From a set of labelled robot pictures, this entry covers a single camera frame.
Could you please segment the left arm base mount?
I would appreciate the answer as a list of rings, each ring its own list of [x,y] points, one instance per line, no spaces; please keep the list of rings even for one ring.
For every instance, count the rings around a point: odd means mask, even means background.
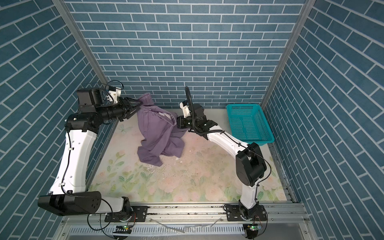
[[[132,206],[128,212],[120,211],[108,213],[105,217],[106,223],[133,223],[133,222],[145,222],[148,206]]]

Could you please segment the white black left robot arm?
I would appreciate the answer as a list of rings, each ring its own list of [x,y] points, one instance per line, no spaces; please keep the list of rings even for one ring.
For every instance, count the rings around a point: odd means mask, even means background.
[[[92,91],[79,92],[78,100],[78,112],[66,121],[65,149],[56,180],[49,193],[38,198],[38,206],[57,216],[118,213],[126,220],[133,211],[129,199],[88,192],[86,172],[100,126],[109,120],[129,119],[142,103],[118,97],[112,105],[105,106],[102,97]]]

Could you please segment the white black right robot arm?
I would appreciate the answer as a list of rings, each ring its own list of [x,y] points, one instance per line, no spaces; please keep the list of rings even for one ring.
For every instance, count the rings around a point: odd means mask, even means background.
[[[247,144],[227,134],[216,122],[208,120],[204,109],[199,104],[180,103],[183,112],[177,118],[180,129],[204,137],[224,149],[236,162],[236,175],[242,183],[242,195],[239,200],[239,213],[244,220],[267,221],[268,214],[264,206],[257,200],[259,185],[265,172],[271,169],[256,143]]]

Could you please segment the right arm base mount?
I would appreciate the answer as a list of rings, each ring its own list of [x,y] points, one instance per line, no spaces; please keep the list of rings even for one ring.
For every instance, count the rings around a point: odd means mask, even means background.
[[[238,205],[225,204],[223,210],[226,213],[227,221],[267,221],[267,211],[261,204],[256,204],[253,208],[247,209],[241,203]]]

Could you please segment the purple trousers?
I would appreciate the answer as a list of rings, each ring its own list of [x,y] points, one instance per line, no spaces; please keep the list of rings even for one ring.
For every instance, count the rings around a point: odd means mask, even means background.
[[[139,160],[160,167],[163,165],[161,155],[180,158],[185,147],[182,137],[187,129],[178,128],[178,115],[156,106],[149,93],[139,101],[142,105],[137,112],[138,125],[144,137],[137,151]]]

